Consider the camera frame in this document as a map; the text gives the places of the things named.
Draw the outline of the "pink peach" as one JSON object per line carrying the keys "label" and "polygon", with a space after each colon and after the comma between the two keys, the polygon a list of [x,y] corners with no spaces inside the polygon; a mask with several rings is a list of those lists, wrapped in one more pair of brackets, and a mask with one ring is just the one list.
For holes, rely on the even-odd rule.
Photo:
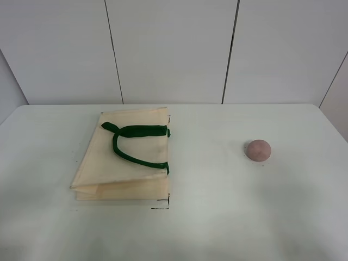
{"label": "pink peach", "polygon": [[246,149],[246,156],[256,162],[266,161],[271,156],[271,146],[265,140],[253,140]]}

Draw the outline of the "cream linen bag green handles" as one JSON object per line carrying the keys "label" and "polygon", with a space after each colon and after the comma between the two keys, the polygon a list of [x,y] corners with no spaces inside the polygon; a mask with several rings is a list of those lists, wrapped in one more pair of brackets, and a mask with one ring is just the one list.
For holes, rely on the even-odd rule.
{"label": "cream linen bag green handles", "polygon": [[100,114],[70,189],[78,200],[157,200],[169,197],[166,107]]}

